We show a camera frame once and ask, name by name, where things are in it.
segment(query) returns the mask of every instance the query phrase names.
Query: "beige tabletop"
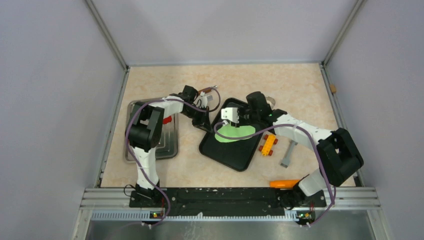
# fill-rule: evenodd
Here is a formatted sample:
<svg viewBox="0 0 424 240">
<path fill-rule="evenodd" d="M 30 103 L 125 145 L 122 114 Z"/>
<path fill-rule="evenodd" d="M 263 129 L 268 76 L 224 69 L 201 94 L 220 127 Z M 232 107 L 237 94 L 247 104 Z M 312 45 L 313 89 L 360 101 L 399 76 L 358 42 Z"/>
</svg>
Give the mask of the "beige tabletop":
<svg viewBox="0 0 424 240">
<path fill-rule="evenodd" d="M 246 96 L 261 91 L 275 99 L 274 108 L 282 109 L 311 125 L 337 129 L 334 113 L 324 85 L 319 65 L 308 64 L 237 64 L 131 67 L 122 104 L 113 134 L 102 187 L 123 187 L 135 184 L 135 163 L 124 160 L 124 132 L 127 108 L 131 101 L 164 97 L 179 93 L 184 85 L 198 90 L 218 86 L 223 103 L 233 97 L 246 101 Z M 218 103 L 210 103 L 213 108 Z M 216 112 L 210 115 L 210 121 Z M 194 128 L 191 119 L 179 116 L 178 155 L 157 160 L 156 170 L 161 187 L 268 187 L 270 181 L 301 179 L 318 168 L 314 153 L 297 145 L 288 168 L 280 166 L 289 139 L 278 137 L 272 156 L 262 156 L 255 151 L 253 159 L 243 172 L 224 166 L 199 152 L 205 132 Z M 354 186 L 349 178 L 344 186 Z"/>
</svg>

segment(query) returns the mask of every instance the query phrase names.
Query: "red object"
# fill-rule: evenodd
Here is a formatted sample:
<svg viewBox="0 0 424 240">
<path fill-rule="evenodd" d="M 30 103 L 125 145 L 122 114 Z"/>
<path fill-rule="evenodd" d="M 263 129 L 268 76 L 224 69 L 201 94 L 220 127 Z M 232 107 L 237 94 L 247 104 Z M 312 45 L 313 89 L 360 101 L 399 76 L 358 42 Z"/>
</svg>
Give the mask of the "red object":
<svg viewBox="0 0 424 240">
<path fill-rule="evenodd" d="M 172 116 L 163 119 L 163 124 L 169 124 L 172 121 Z"/>
</svg>

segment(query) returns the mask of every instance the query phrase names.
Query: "orange toy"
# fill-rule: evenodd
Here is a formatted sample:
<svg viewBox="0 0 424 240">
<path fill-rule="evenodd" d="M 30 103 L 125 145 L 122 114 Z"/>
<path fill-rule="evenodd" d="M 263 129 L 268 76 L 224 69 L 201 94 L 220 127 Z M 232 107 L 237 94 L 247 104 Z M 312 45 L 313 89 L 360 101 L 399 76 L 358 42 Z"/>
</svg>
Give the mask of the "orange toy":
<svg viewBox="0 0 424 240">
<path fill-rule="evenodd" d="M 273 145 L 277 144 L 278 139 L 276 139 L 276 136 L 274 134 L 266 134 L 263 139 L 265 139 L 266 142 L 263 146 L 259 146 L 258 150 L 262 152 L 262 156 L 272 156 L 273 151 L 271 150 L 271 148 L 273 147 Z"/>
</svg>

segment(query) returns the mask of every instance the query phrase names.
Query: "table surface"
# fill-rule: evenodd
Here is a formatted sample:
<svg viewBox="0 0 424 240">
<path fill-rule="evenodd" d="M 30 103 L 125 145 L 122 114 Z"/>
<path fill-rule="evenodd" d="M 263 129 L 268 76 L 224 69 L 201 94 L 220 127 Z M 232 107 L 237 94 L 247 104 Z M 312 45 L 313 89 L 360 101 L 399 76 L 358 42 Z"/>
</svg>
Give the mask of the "table surface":
<svg viewBox="0 0 424 240">
<path fill-rule="evenodd" d="M 101 187 L 123 187 L 135 185 L 137 181 L 136 164 L 124 160 L 128 104 L 179 93 L 184 85 L 198 90 L 217 85 L 221 103 L 230 97 L 246 101 L 249 93 L 261 91 L 275 99 L 274 108 L 311 125 L 337 129 L 318 63 L 131 67 Z M 214 95 L 210 105 L 217 103 Z M 210 114 L 211 122 L 217 113 Z M 280 166 L 289 139 L 277 136 L 279 141 L 272 148 L 272 156 L 262 156 L 255 151 L 247 170 L 235 171 L 201 155 L 199 144 L 205 132 L 194 128 L 191 119 L 184 115 L 180 115 L 178 121 L 178 155 L 156 161 L 161 187 L 268 187 L 270 181 L 301 179 L 318 168 L 314 153 L 301 145 L 294 148 L 288 168 Z M 355 186 L 353 178 L 343 186 Z"/>
</svg>

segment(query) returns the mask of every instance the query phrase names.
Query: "gray tray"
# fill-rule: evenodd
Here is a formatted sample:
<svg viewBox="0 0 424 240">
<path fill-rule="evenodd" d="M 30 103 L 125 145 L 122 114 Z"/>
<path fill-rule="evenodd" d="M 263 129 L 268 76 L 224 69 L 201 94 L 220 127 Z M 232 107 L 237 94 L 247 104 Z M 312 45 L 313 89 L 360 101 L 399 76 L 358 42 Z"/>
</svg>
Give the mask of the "gray tray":
<svg viewBox="0 0 424 240">
<path fill-rule="evenodd" d="M 149 102 L 153 100 L 159 100 L 158 98 L 135 100 L 129 103 L 126 111 L 126 123 L 130 120 L 130 114 L 133 111 L 133 107 L 136 102 Z M 172 115 L 172 121 L 162 126 L 162 136 L 159 141 L 159 145 L 156 147 L 156 160 L 171 159 L 178 154 L 178 114 Z M 124 159 L 129 164 L 134 164 L 136 161 L 133 156 L 128 153 L 128 150 L 124 152 Z"/>
</svg>

